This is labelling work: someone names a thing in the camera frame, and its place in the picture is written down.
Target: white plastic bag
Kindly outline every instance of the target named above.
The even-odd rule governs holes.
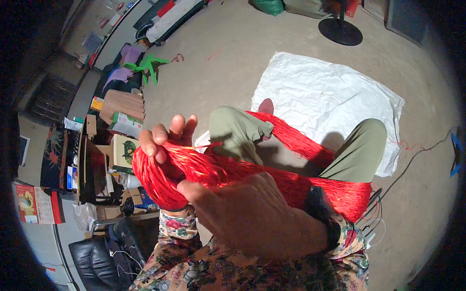
[[[79,230],[82,232],[90,231],[92,223],[97,219],[96,207],[90,203],[73,205],[73,207],[75,208],[73,216]]]

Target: blue object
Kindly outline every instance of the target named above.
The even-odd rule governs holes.
[[[152,199],[149,198],[146,190],[142,187],[139,187],[138,189],[139,189],[139,193],[141,194],[141,200],[143,201],[143,203],[140,205],[134,205],[134,207],[141,208],[141,209],[147,209],[147,210],[158,209],[157,204],[155,204],[155,202],[153,202]]]
[[[453,149],[455,151],[455,160],[453,161],[453,166],[450,171],[450,178],[453,177],[456,173],[458,173],[459,170],[464,166],[464,158],[466,156],[464,152],[464,146],[461,144],[461,140],[459,140],[457,135],[453,132],[451,133],[451,137]]]
[[[109,74],[109,78],[110,78],[110,76],[112,76],[113,72],[115,72],[115,70],[118,70],[119,68],[120,68],[120,64],[118,64],[118,65],[115,67],[115,69],[111,70],[111,71],[110,71],[110,74]]]

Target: knee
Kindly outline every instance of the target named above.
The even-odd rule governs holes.
[[[359,123],[361,130],[370,132],[370,135],[374,135],[377,137],[382,138],[383,140],[386,140],[387,138],[387,128],[385,127],[385,124],[380,121],[379,119],[375,118],[368,118],[364,119]]]
[[[216,109],[214,109],[210,113],[210,120],[211,122],[216,122],[218,120],[225,120],[231,116],[236,115],[237,111],[238,110],[236,108],[233,108],[227,105],[218,106]]]

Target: fingernail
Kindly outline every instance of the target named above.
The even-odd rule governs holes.
[[[155,154],[155,147],[147,146],[146,147],[146,153],[147,153],[148,156],[153,156]]]
[[[154,138],[154,141],[159,144],[164,143],[166,140],[167,140],[167,134],[164,132],[157,133],[157,135]]]

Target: power strip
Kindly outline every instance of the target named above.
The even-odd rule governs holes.
[[[371,245],[370,245],[370,241],[376,236],[376,233],[375,231],[373,231],[369,238],[367,238],[367,234],[370,232],[370,228],[366,228],[364,231],[363,231],[363,235],[364,237],[366,238],[366,244],[367,244],[367,247],[366,247],[366,250],[370,249]]]

